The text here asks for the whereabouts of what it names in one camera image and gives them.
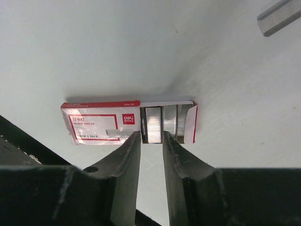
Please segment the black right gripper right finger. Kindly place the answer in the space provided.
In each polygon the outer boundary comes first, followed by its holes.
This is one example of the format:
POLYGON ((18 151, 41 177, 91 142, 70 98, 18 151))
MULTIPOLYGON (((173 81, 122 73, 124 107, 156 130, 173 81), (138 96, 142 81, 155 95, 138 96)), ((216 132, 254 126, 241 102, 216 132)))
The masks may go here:
POLYGON ((196 226, 197 183, 215 168, 185 149, 170 132, 163 132, 162 144, 169 224, 196 226))

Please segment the red white staple box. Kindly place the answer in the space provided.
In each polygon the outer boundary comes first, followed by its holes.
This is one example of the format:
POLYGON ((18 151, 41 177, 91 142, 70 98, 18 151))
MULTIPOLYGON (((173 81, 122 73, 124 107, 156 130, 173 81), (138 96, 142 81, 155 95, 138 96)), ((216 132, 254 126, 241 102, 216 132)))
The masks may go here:
POLYGON ((196 139, 198 104, 191 100, 63 103, 61 112, 75 145, 121 145, 135 131, 144 144, 161 144, 165 131, 180 144, 196 139))

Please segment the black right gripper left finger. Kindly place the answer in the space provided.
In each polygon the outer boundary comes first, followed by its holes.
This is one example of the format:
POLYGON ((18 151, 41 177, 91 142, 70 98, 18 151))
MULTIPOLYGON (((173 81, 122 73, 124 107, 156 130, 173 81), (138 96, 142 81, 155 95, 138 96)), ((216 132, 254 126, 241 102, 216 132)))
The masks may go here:
POLYGON ((133 132, 116 150, 83 169, 100 190, 100 219, 106 226, 133 226, 141 159, 141 134, 133 132))

